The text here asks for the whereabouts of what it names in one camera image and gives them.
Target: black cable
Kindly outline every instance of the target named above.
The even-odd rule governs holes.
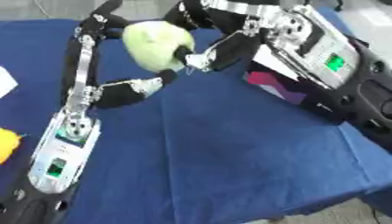
[[[370,209],[372,209],[372,215],[373,215],[375,222],[377,222],[377,224],[381,224],[380,221],[378,220],[375,209],[373,209],[372,207],[370,207]]]

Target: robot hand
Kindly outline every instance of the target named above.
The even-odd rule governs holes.
[[[311,99],[312,106],[336,123],[350,122],[392,151],[391,69],[310,5],[282,9],[278,1],[183,0],[164,20],[188,31],[215,28],[224,34],[202,54],[186,46],[170,54],[204,72],[219,71],[242,58],[250,61],[259,46],[266,45],[296,74],[286,77],[294,89],[306,88],[301,92],[304,101]]]

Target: green fuzzy ball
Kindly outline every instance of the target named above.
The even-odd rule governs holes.
[[[122,40],[137,64],[153,73],[165,69],[178,71],[184,65],[173,58],[179,46],[194,50],[195,42],[188,31],[165,21],[149,21],[125,28]]]

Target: blue tablecloth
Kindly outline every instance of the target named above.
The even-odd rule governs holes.
[[[0,126],[29,135],[0,166],[0,192],[59,109],[75,26],[0,24],[0,65],[19,83],[0,99]],[[218,33],[195,36],[202,49]],[[100,82],[152,76],[121,41],[107,41],[101,51]],[[240,223],[309,213],[392,185],[385,150],[348,124],[334,127],[251,87],[242,80],[245,70],[237,64],[181,75],[143,103],[95,111],[103,134],[66,223]]]

